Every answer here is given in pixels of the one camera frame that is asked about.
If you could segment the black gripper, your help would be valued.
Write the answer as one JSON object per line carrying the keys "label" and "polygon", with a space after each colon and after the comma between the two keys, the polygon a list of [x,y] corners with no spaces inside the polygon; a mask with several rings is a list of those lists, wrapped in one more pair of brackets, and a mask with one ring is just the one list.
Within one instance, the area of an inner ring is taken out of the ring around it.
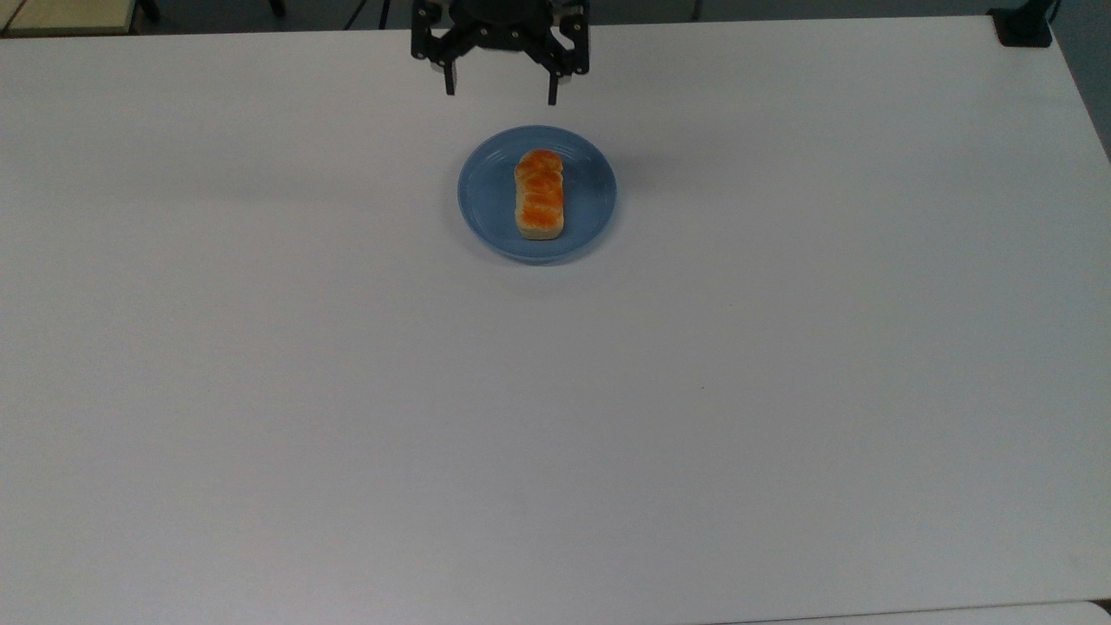
{"label": "black gripper", "polygon": [[444,75],[456,95],[456,60],[476,47],[523,51],[549,75],[547,104],[559,85],[590,69],[588,1],[413,1],[411,56]]}

